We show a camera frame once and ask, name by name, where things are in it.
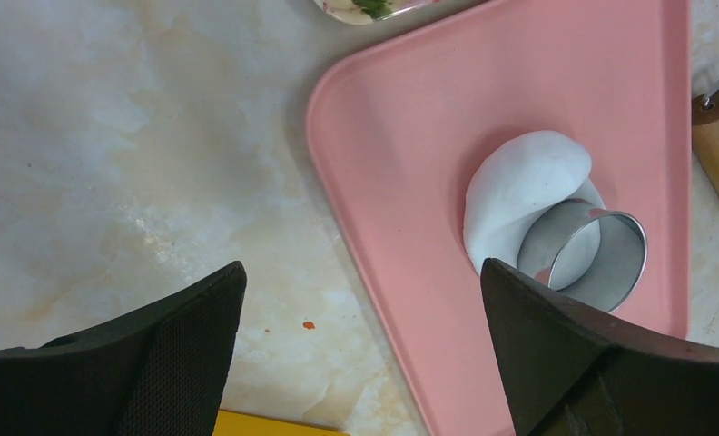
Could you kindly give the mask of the white dough ball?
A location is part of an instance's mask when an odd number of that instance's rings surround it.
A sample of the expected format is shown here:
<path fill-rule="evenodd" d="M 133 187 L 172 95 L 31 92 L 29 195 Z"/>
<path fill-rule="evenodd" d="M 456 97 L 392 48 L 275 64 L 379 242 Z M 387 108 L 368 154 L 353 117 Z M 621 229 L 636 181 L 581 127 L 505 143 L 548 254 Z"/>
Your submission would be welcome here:
<path fill-rule="evenodd" d="M 554 131 L 522 134 L 478 168 L 466 192 L 463 240 L 476 273 L 487 258 L 515 267 L 531 225 L 566 199 L 606 205 L 589 175 L 586 148 Z"/>

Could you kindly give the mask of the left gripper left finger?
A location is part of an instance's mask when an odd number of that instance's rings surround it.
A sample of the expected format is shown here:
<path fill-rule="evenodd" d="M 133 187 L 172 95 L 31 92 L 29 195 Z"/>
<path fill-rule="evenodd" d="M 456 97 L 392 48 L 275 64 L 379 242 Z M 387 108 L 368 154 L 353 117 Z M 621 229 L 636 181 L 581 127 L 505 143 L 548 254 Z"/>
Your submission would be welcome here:
<path fill-rule="evenodd" d="M 239 262 L 33 349 L 0 350 L 0 435 L 210 435 L 247 284 Z"/>

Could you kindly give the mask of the pink plastic tray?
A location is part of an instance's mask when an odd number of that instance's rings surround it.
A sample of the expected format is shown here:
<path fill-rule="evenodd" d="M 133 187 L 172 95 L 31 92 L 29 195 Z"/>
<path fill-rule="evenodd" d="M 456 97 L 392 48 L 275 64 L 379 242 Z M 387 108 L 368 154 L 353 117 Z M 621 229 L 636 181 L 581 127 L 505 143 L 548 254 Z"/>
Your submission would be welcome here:
<path fill-rule="evenodd" d="M 512 432 L 462 223 L 474 172 L 525 132 L 579 141 L 605 205 L 645 227 L 645 274 L 618 315 L 687 335 L 690 14 L 686 1 L 489 1 L 318 82 L 311 160 L 432 434 Z"/>

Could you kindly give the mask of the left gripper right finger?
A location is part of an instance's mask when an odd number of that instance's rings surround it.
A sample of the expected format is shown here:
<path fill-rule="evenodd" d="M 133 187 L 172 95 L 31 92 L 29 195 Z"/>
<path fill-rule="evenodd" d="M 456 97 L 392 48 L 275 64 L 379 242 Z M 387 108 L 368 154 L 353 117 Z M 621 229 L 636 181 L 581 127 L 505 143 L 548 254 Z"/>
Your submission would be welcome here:
<path fill-rule="evenodd" d="M 481 291 L 518 435 L 719 435 L 719 348 L 553 292 L 498 259 Z"/>

